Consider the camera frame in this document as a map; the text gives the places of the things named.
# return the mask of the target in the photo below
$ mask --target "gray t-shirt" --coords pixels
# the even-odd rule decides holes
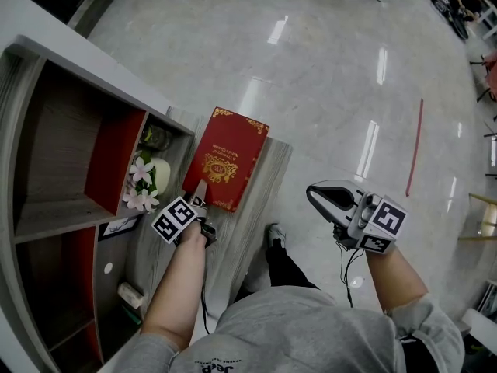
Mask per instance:
[[[388,316],[334,306],[310,288],[269,288],[230,306],[215,333],[178,352],[154,334],[141,334],[116,371],[125,373],[405,372],[400,338],[426,346],[439,373],[461,371],[457,327],[429,295]]]

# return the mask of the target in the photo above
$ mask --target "shoe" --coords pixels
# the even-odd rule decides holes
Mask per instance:
[[[270,224],[266,228],[266,241],[267,246],[274,247],[279,246],[282,249],[285,248],[285,240],[287,238],[287,234],[278,224]]]

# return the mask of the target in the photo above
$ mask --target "t-shirt sleeve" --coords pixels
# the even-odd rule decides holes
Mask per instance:
[[[118,362],[115,372],[166,373],[178,347],[158,334],[141,334],[133,348]]]
[[[397,327],[399,338],[411,335],[423,342],[439,373],[461,371],[464,359],[461,333],[431,295],[392,309],[388,315]]]

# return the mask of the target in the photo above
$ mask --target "gold emblem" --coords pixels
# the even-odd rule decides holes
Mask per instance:
[[[247,121],[258,130],[257,134],[262,134],[262,129],[264,128],[264,124],[259,123],[258,121],[252,119],[247,119]]]
[[[214,113],[212,113],[212,117],[216,117],[217,115],[223,115],[223,116],[231,116],[233,112],[230,112],[229,110],[222,109],[222,108],[216,108],[214,110]]]
[[[203,173],[209,173],[208,177],[213,183],[219,183],[221,178],[227,183],[234,178],[238,166],[210,153],[205,154],[203,161]]]
[[[231,205],[233,204],[233,199],[231,199],[229,202],[221,202],[220,200],[216,200],[215,202],[212,202],[212,204],[215,204],[216,206],[231,210]]]

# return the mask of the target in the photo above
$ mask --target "black pants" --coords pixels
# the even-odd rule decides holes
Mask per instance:
[[[304,272],[288,256],[287,250],[279,245],[269,247],[266,251],[266,260],[269,265],[271,286],[298,286],[299,288],[318,289],[305,277]],[[243,286],[239,290],[235,302],[251,295]]]

